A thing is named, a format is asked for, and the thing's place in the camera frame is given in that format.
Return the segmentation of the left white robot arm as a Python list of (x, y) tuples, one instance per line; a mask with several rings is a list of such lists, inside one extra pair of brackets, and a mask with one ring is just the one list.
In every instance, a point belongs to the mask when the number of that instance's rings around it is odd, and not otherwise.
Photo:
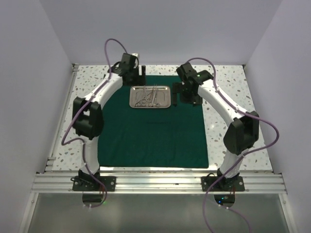
[(104, 191), (98, 160), (98, 140), (104, 128), (104, 106), (122, 86), (146, 84), (145, 70), (146, 66), (139, 66), (138, 53), (124, 53), (94, 90), (82, 98), (74, 99), (72, 127), (83, 139), (83, 165), (78, 175), (71, 179), (74, 191)]

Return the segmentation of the dark green surgical cloth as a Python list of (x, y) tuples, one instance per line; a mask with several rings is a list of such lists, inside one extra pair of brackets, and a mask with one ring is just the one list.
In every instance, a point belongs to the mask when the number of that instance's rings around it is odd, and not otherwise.
[(207, 168), (203, 108), (178, 102), (167, 109), (134, 109), (123, 86), (103, 109), (100, 166)]

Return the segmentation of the steel instrument tray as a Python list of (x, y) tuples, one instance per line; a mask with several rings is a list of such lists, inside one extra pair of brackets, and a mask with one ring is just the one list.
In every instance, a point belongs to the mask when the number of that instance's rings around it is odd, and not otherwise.
[[(151, 91), (153, 89), (153, 86), (154, 85), (146, 86), (147, 98), (150, 100), (149, 102), (151, 102)], [(133, 86), (130, 88), (129, 106), (138, 109), (157, 109), (155, 107), (135, 107), (136, 98), (141, 93), (143, 87), (144, 86)], [(171, 106), (171, 89), (168, 86), (158, 85), (156, 102), (160, 104), (160, 107), (158, 109), (166, 109)]]

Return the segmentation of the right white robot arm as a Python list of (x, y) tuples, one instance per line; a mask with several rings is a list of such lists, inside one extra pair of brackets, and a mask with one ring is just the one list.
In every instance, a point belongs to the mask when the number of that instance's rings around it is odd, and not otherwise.
[(217, 174), (201, 178), (203, 191), (229, 192), (244, 191), (240, 167), (245, 153), (259, 138), (259, 121), (256, 111), (246, 115), (238, 111), (239, 105), (232, 107), (233, 100), (227, 95), (219, 95), (221, 88), (214, 84), (214, 77), (207, 71), (197, 72), (187, 62), (176, 69), (180, 82), (173, 83), (172, 105), (180, 101), (193, 106), (206, 100), (222, 117), (227, 125), (223, 142), (225, 157)]

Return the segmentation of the steel surgical scissors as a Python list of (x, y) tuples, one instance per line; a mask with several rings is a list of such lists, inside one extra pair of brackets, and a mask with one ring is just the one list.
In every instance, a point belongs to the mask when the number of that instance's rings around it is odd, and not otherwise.
[(141, 93), (136, 98), (135, 107), (149, 107), (149, 99), (147, 98), (146, 86), (142, 88)]

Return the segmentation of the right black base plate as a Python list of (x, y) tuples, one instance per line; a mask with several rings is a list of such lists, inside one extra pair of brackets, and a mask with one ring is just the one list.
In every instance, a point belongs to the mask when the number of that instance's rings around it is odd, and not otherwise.
[(222, 178), (219, 182), (213, 185), (218, 180), (218, 176), (211, 173), (201, 177), (202, 191), (206, 192), (243, 192), (245, 191), (244, 181), (242, 176), (238, 175), (234, 178)]

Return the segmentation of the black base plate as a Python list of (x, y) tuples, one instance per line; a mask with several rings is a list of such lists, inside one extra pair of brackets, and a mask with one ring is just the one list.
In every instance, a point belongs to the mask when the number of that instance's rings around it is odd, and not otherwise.
[[(72, 177), (70, 179), (73, 182), (72, 190), (73, 191), (102, 191), (101, 185), (95, 181), (84, 181), (78, 176)], [(115, 176), (100, 176), (98, 180), (105, 185), (105, 191), (114, 192), (117, 178)]]
[(219, 182), (213, 185), (218, 180), (218, 176), (211, 173), (201, 177), (202, 191), (206, 192), (243, 192), (245, 191), (244, 181), (242, 176), (238, 175), (234, 178), (222, 178)]

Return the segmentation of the aluminium mounting rail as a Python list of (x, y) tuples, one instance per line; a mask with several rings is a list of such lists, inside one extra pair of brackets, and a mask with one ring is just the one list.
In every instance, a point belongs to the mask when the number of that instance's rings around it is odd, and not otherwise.
[[(73, 193), (73, 172), (47, 172), (37, 174), (31, 187), (33, 193)], [(208, 184), (216, 179), (204, 170), (109, 170), (101, 178), (111, 177), (106, 186), (112, 194), (203, 194)], [(223, 193), (230, 194), (285, 194), (286, 186), (281, 175), (273, 173), (243, 172), (238, 180)]]

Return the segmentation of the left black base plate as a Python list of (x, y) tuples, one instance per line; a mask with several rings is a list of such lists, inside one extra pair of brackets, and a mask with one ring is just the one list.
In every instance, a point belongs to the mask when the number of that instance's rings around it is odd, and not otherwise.
[[(70, 179), (73, 182), (72, 190), (73, 191), (102, 191), (101, 185), (95, 181), (84, 181), (78, 176), (72, 177)], [(105, 185), (105, 191), (114, 192), (117, 178), (115, 176), (100, 176), (98, 180)]]

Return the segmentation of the steel forceps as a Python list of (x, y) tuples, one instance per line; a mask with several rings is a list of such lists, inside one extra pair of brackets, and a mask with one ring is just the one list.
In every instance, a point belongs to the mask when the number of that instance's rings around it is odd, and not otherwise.
[(155, 107), (159, 108), (160, 104), (156, 102), (156, 97), (157, 97), (157, 92), (158, 92), (158, 86), (157, 84), (153, 86), (153, 89), (151, 91), (151, 102), (149, 103), (149, 107)]

